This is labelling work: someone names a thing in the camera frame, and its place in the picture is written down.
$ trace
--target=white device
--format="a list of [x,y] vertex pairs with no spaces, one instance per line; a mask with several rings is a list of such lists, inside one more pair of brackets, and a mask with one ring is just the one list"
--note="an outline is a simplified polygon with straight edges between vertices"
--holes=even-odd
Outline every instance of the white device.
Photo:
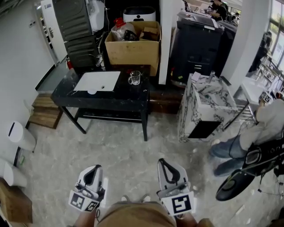
[[83,170],[78,182],[70,191],[68,204],[81,212],[92,212],[104,199],[103,169],[93,165]]
[[102,71],[84,73],[74,91],[113,91],[120,71]]
[[123,21],[156,21],[156,11],[150,6],[128,7],[123,11]]
[[93,32],[103,29],[105,4],[98,0],[86,0],[89,21]]
[[170,216],[195,212],[194,193],[188,189],[190,183],[183,167],[161,158],[158,161],[158,178],[161,190],[157,195]]

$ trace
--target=cardboard box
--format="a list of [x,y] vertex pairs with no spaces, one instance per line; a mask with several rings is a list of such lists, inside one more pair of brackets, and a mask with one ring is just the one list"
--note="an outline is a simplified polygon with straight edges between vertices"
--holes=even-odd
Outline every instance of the cardboard box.
[[141,32],[139,40],[145,40],[145,41],[157,41],[158,40],[158,29],[152,28],[152,27],[145,27],[143,29],[143,32]]
[[150,75],[157,74],[160,58],[161,28],[157,21],[134,21],[136,34],[140,37],[145,27],[158,30],[158,40],[116,41],[110,32],[106,38],[106,50],[111,65],[151,65]]

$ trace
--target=white trash can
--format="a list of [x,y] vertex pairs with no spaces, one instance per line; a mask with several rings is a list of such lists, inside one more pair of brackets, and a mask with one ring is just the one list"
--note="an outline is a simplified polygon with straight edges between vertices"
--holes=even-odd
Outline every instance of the white trash can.
[[26,176],[22,174],[18,168],[12,166],[8,162],[5,163],[3,178],[9,186],[19,186],[25,188],[28,183]]
[[20,148],[34,151],[36,147],[36,139],[24,128],[19,122],[14,121],[8,132],[10,141],[16,143]]

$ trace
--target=gray shirt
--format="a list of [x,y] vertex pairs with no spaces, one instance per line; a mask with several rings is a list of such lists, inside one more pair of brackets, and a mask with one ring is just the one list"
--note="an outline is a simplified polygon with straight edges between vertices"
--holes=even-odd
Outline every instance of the gray shirt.
[[277,99],[270,105],[259,108],[256,119],[259,124],[246,130],[240,136],[240,145],[244,150],[248,150],[252,143],[258,145],[282,137],[284,101]]

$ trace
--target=electrical cable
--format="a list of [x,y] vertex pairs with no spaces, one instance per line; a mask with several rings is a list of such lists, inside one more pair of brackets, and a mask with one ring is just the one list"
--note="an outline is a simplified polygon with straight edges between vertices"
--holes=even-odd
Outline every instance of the electrical cable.
[[106,10],[106,18],[107,18],[107,21],[108,21],[107,30],[110,31],[110,20],[108,19],[108,16],[107,16],[106,0],[105,0],[104,4],[105,4],[105,10]]
[[232,142],[231,145],[230,145],[230,148],[229,148],[229,156],[230,156],[232,159],[235,159],[235,160],[243,160],[243,159],[245,158],[245,156],[244,156],[244,157],[238,157],[238,158],[233,157],[233,156],[231,155],[231,150],[232,150],[232,147],[233,147],[234,142],[236,141],[237,137],[239,136],[239,134],[240,134],[240,132],[241,132],[241,128],[242,128],[243,124],[246,123],[247,120],[249,120],[249,119],[251,119],[251,118],[253,119],[253,117],[251,116],[251,117],[247,118],[247,119],[241,124],[238,134],[235,136],[233,142]]
[[261,182],[262,182],[262,178],[263,178],[263,177],[264,177],[264,174],[261,175],[260,182],[259,182],[259,187],[258,187],[258,190],[257,190],[258,192],[264,193],[264,194],[268,194],[268,195],[272,195],[272,196],[284,196],[284,193],[280,193],[280,186],[282,186],[283,183],[278,180],[278,177],[276,178],[276,183],[279,184],[279,187],[278,187],[278,194],[262,191],[262,190],[260,189],[260,186],[261,186]]

